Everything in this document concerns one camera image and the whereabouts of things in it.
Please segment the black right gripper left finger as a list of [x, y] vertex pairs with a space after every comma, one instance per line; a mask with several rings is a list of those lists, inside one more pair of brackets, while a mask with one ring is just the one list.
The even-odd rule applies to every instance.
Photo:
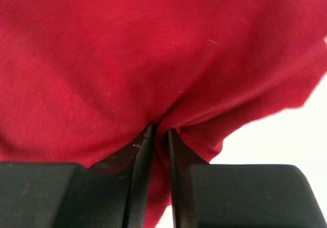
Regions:
[[155, 129], [85, 168], [1, 163], [1, 227], [143, 227]]

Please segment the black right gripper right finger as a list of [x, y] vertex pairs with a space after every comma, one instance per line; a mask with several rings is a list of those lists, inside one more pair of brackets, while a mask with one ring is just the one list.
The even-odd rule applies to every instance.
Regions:
[[210, 164], [168, 133], [175, 227], [326, 227], [294, 165]]

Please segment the red t shirt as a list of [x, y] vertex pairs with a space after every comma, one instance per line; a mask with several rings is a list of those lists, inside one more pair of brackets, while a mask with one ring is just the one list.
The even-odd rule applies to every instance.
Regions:
[[90, 167], [156, 124], [155, 227], [168, 130], [212, 160], [233, 131], [305, 103], [325, 37], [326, 0], [1, 0], [1, 160]]

